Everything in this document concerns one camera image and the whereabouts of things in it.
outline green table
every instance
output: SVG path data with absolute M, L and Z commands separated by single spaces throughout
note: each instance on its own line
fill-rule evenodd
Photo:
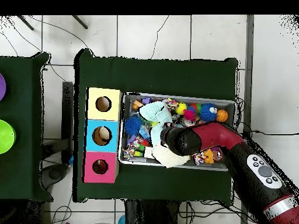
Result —
M 97 184 L 82 183 L 81 171 L 86 87 L 235 100 L 237 65 L 235 58 L 226 61 L 96 58 L 89 50 L 81 50 L 75 58 L 74 102 L 78 103 L 74 107 L 74 154 L 77 154 L 74 157 L 74 201 L 129 198 L 222 200 L 230 204 L 228 172 L 120 164 L 114 184 Z
M 16 131 L 14 146 L 0 155 L 0 199 L 52 201 L 41 186 L 42 160 L 41 69 L 49 54 L 31 58 L 0 57 L 6 95 L 0 101 L 0 119 Z

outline pink cube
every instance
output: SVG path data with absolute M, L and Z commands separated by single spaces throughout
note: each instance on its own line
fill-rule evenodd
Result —
M 114 183 L 119 173 L 119 162 L 115 152 L 87 151 L 84 166 L 84 183 Z

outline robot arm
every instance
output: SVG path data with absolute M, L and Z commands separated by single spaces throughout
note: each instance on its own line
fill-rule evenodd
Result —
M 189 128 L 165 128 L 161 139 L 177 155 L 192 155 L 220 146 L 229 158 L 235 191 L 259 224 L 299 224 L 295 196 L 267 162 L 232 128 L 218 122 Z

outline yellow cube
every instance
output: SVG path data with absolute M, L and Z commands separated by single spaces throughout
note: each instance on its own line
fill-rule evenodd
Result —
M 89 87 L 86 90 L 86 101 L 88 101 L 89 120 L 119 120 L 121 91 Z

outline green bowl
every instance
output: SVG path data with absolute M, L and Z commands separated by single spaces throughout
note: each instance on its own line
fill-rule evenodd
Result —
M 16 140 L 16 132 L 10 124 L 0 120 L 0 154 L 10 150 Z

